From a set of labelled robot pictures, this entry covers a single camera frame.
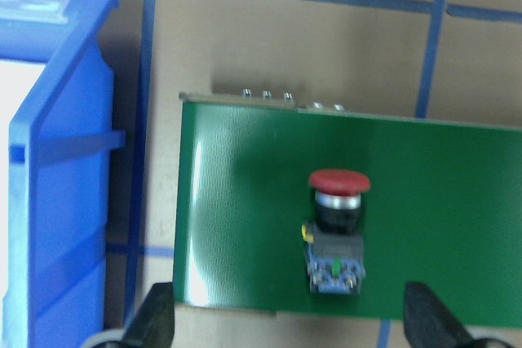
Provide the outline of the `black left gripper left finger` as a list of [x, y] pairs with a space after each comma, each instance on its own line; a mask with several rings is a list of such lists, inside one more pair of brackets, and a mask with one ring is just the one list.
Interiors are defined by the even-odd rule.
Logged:
[[149, 289], [122, 337], [124, 347], [169, 348], [175, 335], [175, 302], [171, 282]]

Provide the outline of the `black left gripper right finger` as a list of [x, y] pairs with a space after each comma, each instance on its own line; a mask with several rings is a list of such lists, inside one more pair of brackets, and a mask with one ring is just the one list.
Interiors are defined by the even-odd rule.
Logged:
[[403, 328], [411, 347], [464, 347], [474, 337], [422, 282], [408, 282], [404, 293]]

